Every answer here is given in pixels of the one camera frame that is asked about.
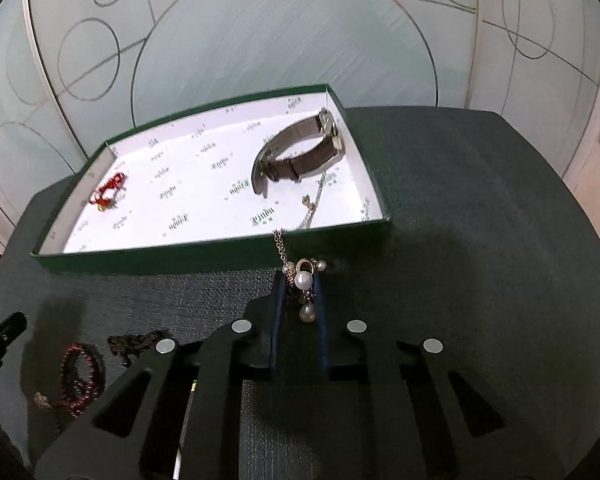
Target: brown leather watch strap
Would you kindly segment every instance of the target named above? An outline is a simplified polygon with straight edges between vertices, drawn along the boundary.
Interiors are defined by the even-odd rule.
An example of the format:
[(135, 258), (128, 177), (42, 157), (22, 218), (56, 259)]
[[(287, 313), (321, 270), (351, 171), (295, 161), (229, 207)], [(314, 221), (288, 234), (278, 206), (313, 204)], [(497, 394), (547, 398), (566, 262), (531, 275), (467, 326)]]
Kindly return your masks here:
[[(299, 140), (316, 134), (323, 134), (324, 138), (312, 149), (297, 156), (277, 159)], [(323, 108), (318, 115), (286, 127), (263, 146), (251, 171), (253, 191), (256, 194), (263, 193), (267, 179), (274, 182), (281, 178), (300, 180), (304, 174), (318, 170), (342, 150), (343, 144), (333, 115)]]
[(265, 175), (274, 182), (281, 178), (300, 180), (301, 175), (317, 170), (337, 154), (338, 150), (333, 143), (333, 139), (325, 137), (317, 146), (301, 155), (293, 158), (283, 158), (282, 160), (264, 160), (262, 169)]

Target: black metal bracket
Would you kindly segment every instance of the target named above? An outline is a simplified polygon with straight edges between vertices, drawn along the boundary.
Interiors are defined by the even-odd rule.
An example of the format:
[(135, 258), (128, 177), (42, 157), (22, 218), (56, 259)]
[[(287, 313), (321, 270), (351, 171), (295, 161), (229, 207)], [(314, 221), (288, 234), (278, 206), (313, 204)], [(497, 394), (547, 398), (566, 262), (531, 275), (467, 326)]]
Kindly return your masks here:
[[(204, 341), (158, 342), (52, 444), (36, 478), (172, 478), (196, 381), (179, 478), (237, 479), (242, 381), (276, 372), (285, 287), (279, 272), (268, 296)], [(314, 300), (320, 369), (370, 392), (376, 478), (564, 478), (554, 453), (451, 349), (433, 353), (385, 326), (344, 322), (317, 277)]]

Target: dark gray tabletop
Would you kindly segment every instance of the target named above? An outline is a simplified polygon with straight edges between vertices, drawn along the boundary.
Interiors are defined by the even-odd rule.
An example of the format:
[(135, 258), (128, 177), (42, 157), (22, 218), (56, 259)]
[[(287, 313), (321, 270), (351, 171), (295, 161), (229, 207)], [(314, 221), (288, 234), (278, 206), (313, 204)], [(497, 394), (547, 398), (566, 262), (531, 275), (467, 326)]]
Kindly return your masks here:
[[(573, 468), (600, 435), (600, 241), (586, 215), (496, 114), (359, 108), (347, 111), (347, 123), (395, 223), (382, 258), (337, 266), (355, 307), (422, 339), (444, 340)], [(56, 433), (32, 398), (35, 391), (59, 396), (59, 363), (70, 343), (97, 346), (110, 384), (125, 369), (109, 354), (107, 336), (164, 328), (183, 342), (205, 337), (267, 294), (272, 280), (263, 269), (51, 274), (29, 251), (66, 185), (32, 199), (0, 262), (0, 321), (15, 310), (29, 319), (0, 370), (0, 420), (27, 462)], [(325, 474), (328, 431), (346, 426), (350, 413), (325, 396), (313, 416), (302, 409), (294, 420), (294, 410), (276, 406), (297, 402), (295, 395), (272, 392), (268, 408), (250, 411), (244, 478)], [(316, 420), (330, 417), (328, 438), (316, 436), (325, 431)]]

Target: metal screw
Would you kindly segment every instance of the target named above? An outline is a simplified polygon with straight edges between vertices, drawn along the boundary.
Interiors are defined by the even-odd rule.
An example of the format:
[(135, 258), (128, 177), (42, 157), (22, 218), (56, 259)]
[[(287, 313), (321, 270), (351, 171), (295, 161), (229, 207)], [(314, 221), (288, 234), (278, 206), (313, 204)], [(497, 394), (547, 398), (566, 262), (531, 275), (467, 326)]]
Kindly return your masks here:
[(231, 330), (238, 334), (243, 334), (251, 330), (251, 321), (248, 319), (239, 319), (238, 321), (234, 321), (231, 325)]
[(352, 319), (347, 323), (347, 330), (354, 334), (362, 334), (366, 330), (366, 323), (359, 319)]
[(422, 343), (422, 346), (430, 354), (439, 354), (443, 349), (442, 342), (433, 338), (427, 339), (424, 343)]
[(176, 348), (176, 342), (173, 339), (160, 339), (155, 344), (155, 349), (161, 354), (168, 354)]

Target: red bracelet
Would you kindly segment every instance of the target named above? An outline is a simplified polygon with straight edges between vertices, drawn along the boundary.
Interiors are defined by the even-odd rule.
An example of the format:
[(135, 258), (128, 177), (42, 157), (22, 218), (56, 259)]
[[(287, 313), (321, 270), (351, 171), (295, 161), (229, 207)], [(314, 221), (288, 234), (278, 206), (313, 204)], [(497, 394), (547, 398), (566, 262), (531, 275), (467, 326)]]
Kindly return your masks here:
[[(81, 379), (77, 369), (79, 357), (89, 367), (89, 378)], [(104, 374), (96, 354), (85, 345), (74, 343), (64, 354), (60, 367), (60, 383), (63, 400), (58, 400), (52, 406), (68, 408), (73, 417), (79, 416), (104, 391)]]
[[(113, 207), (114, 204), (116, 203), (116, 200), (115, 200), (116, 195), (117, 195), (118, 191), (120, 189), (122, 189), (122, 186), (125, 183), (125, 180), (126, 180), (126, 175), (124, 173), (116, 173), (109, 180), (107, 180), (107, 182), (104, 186), (100, 186), (98, 189), (96, 189), (91, 194), (89, 203), (97, 205), (98, 211), (104, 211), (105, 209)], [(104, 193), (109, 189), (114, 190), (113, 197), (106, 198), (104, 196)]]

